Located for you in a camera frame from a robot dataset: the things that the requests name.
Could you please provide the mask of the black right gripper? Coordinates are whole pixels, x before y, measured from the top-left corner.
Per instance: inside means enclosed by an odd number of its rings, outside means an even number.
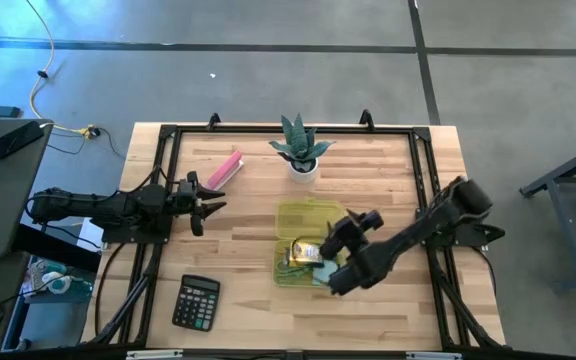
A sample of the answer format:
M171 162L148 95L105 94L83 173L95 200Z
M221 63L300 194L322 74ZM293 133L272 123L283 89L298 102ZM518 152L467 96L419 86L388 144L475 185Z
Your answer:
M347 209L347 215L341 220L327 223L327 235L319 247L320 254L326 260L335 258L342 248L354 254L368 243L365 233L383 225L384 220L376 210L357 213Z

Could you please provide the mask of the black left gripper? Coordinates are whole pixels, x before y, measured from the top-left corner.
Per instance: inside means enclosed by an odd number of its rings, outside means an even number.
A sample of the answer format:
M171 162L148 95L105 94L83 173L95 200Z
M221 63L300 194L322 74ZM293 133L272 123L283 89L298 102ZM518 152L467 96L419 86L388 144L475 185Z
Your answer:
M227 205L226 202L203 203L203 200L216 199L224 195L224 192L203 187L197 172L191 171L185 180L179 181L177 191L172 196L173 214L188 214L193 235L202 236L203 221Z

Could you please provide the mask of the small colourful crayon box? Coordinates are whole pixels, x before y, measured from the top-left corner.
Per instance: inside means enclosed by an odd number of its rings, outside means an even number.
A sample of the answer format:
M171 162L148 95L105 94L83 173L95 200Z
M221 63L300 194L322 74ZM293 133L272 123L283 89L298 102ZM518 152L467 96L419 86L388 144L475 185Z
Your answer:
M318 244L295 240L288 248L287 264L289 267L322 267L324 260Z

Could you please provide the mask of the blue sticky note pad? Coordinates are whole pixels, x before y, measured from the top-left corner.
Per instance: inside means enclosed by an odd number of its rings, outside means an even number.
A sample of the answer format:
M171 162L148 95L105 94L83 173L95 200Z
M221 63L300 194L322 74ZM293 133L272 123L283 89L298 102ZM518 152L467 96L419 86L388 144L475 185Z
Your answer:
M339 269L339 265L334 261L324 261L322 267L315 267L312 270L312 284L316 286L326 286L330 276Z

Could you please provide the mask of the pink and white stapler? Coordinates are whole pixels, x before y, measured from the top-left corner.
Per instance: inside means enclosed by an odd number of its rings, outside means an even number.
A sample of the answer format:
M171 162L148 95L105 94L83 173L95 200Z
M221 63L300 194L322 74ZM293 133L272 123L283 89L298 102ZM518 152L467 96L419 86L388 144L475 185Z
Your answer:
M235 151L230 157L210 176L206 187L210 190L220 190L244 165L242 153Z

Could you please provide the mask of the translucent yellow-green pencil case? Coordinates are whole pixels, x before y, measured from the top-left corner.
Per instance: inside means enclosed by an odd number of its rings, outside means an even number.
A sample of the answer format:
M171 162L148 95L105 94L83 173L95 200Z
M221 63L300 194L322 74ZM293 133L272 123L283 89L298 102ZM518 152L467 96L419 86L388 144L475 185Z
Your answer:
M287 264L288 248L293 241L315 243L320 247L327 235L327 223L335 223L345 215L343 206L335 201L315 198L282 201L278 206L275 221L277 239L273 254L274 269L277 266L289 267ZM346 254L347 251L342 250L333 260L323 260L336 262L340 269L346 263L344 258ZM279 287L324 288L327 286L313 285L312 277L308 281L279 283L274 278L274 269L272 271L273 281Z

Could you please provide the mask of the potted succulent in white pot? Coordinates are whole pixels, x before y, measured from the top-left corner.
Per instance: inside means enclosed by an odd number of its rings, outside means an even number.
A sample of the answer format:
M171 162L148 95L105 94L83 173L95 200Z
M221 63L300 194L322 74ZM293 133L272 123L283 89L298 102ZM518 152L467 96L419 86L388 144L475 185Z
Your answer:
M319 158L334 144L334 141L315 141L316 128L307 130L301 114L291 121L281 116L284 143L269 141L269 145L287 162L291 179L299 184L315 180Z

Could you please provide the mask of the black desk calculator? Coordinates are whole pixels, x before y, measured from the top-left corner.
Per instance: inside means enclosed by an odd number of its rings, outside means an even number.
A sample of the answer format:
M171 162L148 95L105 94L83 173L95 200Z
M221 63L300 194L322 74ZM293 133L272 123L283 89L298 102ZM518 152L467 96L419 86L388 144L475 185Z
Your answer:
M211 331L220 291L221 283L217 280L184 274L174 305L172 324L200 332Z

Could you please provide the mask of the black flat panel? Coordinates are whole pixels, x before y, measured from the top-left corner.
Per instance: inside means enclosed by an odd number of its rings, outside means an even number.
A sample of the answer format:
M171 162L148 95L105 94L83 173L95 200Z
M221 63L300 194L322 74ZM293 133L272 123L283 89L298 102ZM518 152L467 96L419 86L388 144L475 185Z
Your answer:
M11 245L12 252L26 252L89 272L97 272L101 256L70 244L35 228L19 225Z

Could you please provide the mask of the teal and white tape rolls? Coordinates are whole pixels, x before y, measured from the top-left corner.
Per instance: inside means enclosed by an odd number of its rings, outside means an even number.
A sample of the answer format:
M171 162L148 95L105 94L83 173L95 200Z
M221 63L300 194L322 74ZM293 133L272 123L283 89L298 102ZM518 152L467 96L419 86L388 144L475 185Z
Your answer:
M94 288L94 275L59 262L39 259L28 266L20 295L32 303L86 303Z

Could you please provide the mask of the blue storage bin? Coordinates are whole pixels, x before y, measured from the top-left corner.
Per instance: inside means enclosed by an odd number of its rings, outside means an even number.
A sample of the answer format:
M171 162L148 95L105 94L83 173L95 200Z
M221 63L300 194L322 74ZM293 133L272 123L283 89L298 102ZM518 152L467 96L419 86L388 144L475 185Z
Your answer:
M6 303L11 310L1 345L2 351L35 350L73 345L80 340L85 323L85 311L92 296L95 275L92 272L48 262L58 270L85 282L84 291L55 295L42 290L38 295L25 295L31 289L36 263L43 258L32 256L19 290L19 296Z

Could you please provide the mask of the black smartphone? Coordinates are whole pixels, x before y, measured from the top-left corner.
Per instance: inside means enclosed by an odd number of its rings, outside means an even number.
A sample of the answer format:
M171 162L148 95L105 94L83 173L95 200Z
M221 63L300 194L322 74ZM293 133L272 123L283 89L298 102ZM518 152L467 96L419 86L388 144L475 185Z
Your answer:
M30 121L0 136L0 160L41 139L44 131L36 121Z

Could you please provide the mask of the blue-grey metal cart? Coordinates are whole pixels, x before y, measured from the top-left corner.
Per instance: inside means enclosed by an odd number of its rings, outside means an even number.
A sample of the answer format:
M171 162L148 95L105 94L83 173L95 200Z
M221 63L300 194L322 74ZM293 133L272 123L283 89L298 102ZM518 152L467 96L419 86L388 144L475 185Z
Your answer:
M576 156L545 173L526 186L519 189L523 198L531 198L536 193L546 191L555 211L556 219L562 231L568 250L572 253L576 266L576 238L573 234L573 219L563 204L560 191L561 184L576 184ZM570 280L555 281L552 283L555 292L563 293L576 289L576 277Z

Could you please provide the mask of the black aluminium table frame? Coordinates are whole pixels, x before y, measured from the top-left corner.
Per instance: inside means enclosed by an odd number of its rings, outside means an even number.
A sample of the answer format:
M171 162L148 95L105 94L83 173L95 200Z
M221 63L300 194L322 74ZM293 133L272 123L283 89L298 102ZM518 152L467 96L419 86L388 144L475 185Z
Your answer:
M441 346L427 255L416 247L401 256L375 287L342 297L322 288L281 287L273 279L275 216L284 200L312 197L357 212L377 210L381 240L409 225L421 199L465 173L453 126L320 125L317 138L331 142L315 179L293 181L272 142L276 124L196 123L179 141L162 139L157 123L135 125L121 185L136 186L156 155L178 154L176 173L207 179L234 152L243 167L225 185L222 208L191 233L176 220L163 248L146 344L150 348L237 350L437 350ZM222 293L207 332L172 322L181 279L197 274L218 280Z

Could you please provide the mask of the silver metal bracket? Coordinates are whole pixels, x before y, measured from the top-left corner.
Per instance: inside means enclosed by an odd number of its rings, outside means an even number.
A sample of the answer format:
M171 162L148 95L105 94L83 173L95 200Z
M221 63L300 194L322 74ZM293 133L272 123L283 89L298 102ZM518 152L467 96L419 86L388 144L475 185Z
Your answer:
M449 352L406 352L405 360L463 360L463 357Z
M180 349L150 349L128 351L125 360L180 360L183 357Z

